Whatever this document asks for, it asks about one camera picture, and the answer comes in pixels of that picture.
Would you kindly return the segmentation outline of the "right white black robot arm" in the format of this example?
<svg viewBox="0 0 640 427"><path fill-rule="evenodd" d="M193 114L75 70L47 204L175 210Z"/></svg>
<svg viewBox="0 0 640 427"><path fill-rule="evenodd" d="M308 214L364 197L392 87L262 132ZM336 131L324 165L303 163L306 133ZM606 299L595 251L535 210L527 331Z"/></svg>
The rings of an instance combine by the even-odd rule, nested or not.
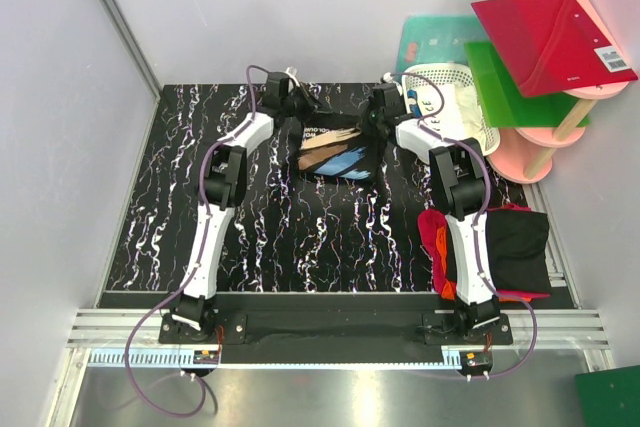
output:
<svg viewBox="0 0 640 427"><path fill-rule="evenodd" d="M372 89L360 129L428 156L432 202L446 219L456 260L455 307L448 324L463 342L480 341L498 323L500 302L488 267L491 185L479 143L474 138L446 137L429 126L426 116L406 112L393 83Z"/></svg>

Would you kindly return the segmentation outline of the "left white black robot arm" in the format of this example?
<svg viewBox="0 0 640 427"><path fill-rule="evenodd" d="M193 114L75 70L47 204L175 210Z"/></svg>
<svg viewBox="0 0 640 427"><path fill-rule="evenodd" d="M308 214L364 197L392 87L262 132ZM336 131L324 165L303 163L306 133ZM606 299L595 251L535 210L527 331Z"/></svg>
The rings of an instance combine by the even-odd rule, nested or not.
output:
<svg viewBox="0 0 640 427"><path fill-rule="evenodd" d="M208 341L216 331L217 271L227 229L246 195L249 155L286 119L301 121L314 110L314 101L293 67L269 71L261 98L252 84L248 92L250 112L207 147L198 171L196 231L178 303L170 311L172 321L196 343Z"/></svg>

